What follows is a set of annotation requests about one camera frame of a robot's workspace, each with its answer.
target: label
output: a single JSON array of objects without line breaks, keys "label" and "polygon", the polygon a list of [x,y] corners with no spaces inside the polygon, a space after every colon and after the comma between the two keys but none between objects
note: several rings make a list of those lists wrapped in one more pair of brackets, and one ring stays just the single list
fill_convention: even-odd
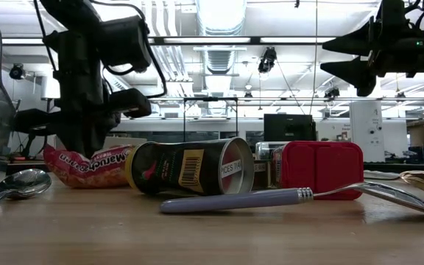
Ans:
[{"label": "label", "polygon": [[183,188],[188,188],[196,192],[204,192],[200,185],[200,168],[202,166],[202,158],[204,150],[185,150],[183,156],[183,165],[181,166],[181,173],[179,184]]},{"label": "label", "polygon": [[255,164],[255,172],[265,172],[266,171],[266,164]]},{"label": "label", "polygon": [[225,165],[223,165],[220,170],[220,175],[222,176],[222,178],[224,178],[240,171],[241,171],[241,160],[235,160],[233,162],[226,163]]}]

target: barcode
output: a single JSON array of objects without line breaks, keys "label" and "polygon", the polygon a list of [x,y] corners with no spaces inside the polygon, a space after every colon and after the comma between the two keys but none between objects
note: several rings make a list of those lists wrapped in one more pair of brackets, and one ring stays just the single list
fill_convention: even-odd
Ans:
[{"label": "barcode", "polygon": [[183,178],[181,181],[183,186],[197,186],[200,165],[200,157],[189,157],[185,159]]}]

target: ceiling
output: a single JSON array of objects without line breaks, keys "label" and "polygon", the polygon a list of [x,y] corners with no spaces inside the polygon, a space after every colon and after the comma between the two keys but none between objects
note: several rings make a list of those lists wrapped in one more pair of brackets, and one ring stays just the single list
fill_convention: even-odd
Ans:
[{"label": "ceiling", "polygon": [[[223,0],[215,0],[218,6],[217,19],[225,12],[219,3]],[[137,0],[130,3],[142,6],[146,10],[152,6],[152,12],[146,13],[150,17],[151,35],[169,35],[171,31],[162,23],[161,15],[167,22],[166,15],[168,4],[174,2],[175,27],[179,36],[198,35],[197,7],[194,0],[179,1],[156,1]],[[299,8],[294,8],[295,1],[276,0],[247,0],[244,28],[242,35],[245,36],[286,36],[286,37],[335,37],[352,32],[365,24],[371,15],[378,10],[380,0],[320,0],[316,8],[315,0],[300,0]],[[134,15],[134,11],[126,7],[103,7],[97,9],[103,19]],[[46,31],[62,31],[63,26],[55,21],[44,10]],[[420,15],[417,10],[410,13],[412,20]],[[4,38],[40,38],[40,27],[32,1],[8,1],[0,0],[0,28]],[[251,85],[254,97],[312,96],[314,88],[323,96],[324,90],[330,86],[340,89],[343,96],[353,96],[354,91],[347,92],[348,84],[338,78],[319,69],[319,64],[330,61],[352,60],[348,54],[323,51],[321,46],[276,46],[278,64],[270,71],[266,80],[261,80],[257,67],[258,59],[266,50],[266,46],[239,46],[241,51],[236,52],[235,64],[229,74],[231,77],[230,87],[225,90],[228,95],[243,96],[247,91],[245,85]],[[203,74],[206,72],[202,61],[202,52],[194,51],[194,46],[181,46],[185,68],[191,78],[194,93],[207,91],[207,84]],[[51,75],[51,66],[47,53],[42,46],[5,46],[4,62],[7,66],[12,63],[24,63],[28,71],[34,71],[40,75]],[[157,89],[158,73],[150,67],[142,74],[128,74],[121,78],[127,86],[137,87],[145,94]],[[424,88],[410,93],[409,89],[424,84],[424,74],[418,74],[414,79],[406,79],[403,74],[387,74],[380,79],[381,95],[394,96],[395,90],[407,90],[407,96],[424,97]]]}]

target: desk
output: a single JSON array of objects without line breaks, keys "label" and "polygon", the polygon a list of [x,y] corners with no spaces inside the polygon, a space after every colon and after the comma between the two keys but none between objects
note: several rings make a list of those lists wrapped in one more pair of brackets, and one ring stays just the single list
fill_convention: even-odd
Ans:
[{"label": "desk", "polygon": [[0,264],[424,264],[424,214],[368,195],[185,216],[158,213],[168,197],[54,178],[0,204]]}]

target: camera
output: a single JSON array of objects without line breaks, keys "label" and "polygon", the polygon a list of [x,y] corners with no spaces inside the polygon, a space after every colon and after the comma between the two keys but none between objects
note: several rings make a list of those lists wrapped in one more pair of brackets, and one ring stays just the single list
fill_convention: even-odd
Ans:
[{"label": "camera", "polygon": [[9,72],[9,76],[14,80],[23,80],[26,78],[26,72],[24,65],[21,63],[15,63]]}]

